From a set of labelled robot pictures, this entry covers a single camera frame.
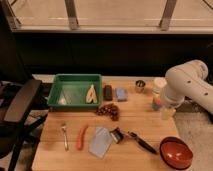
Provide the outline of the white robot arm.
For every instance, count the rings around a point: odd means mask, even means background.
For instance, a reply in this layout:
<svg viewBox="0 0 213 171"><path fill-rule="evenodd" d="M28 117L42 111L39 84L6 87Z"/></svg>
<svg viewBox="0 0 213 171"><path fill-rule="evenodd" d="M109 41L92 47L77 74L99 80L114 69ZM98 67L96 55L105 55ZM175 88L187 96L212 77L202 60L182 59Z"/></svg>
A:
<svg viewBox="0 0 213 171"><path fill-rule="evenodd" d="M205 81L208 67L201 60L176 65L167 70L167 84L160 93L165 108L178 108L186 97L202 106L213 122L213 86Z"/></svg>

